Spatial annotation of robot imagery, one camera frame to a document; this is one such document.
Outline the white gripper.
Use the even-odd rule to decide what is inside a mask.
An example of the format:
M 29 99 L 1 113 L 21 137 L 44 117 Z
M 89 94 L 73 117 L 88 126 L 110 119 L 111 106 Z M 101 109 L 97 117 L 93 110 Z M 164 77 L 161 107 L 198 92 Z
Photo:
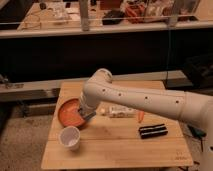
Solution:
M 79 112 L 85 121 L 89 121 L 96 115 L 96 109 L 99 102 L 94 99 L 80 98 Z

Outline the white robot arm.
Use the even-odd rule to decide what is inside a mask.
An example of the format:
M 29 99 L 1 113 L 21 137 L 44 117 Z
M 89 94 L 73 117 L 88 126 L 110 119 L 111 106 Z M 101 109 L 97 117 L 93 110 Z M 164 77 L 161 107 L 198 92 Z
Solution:
M 178 120 L 206 133 L 200 171 L 213 171 L 213 96 L 165 89 L 114 85 L 112 74 L 98 69 L 83 85 L 79 112 L 91 116 L 101 102 L 110 102 Z

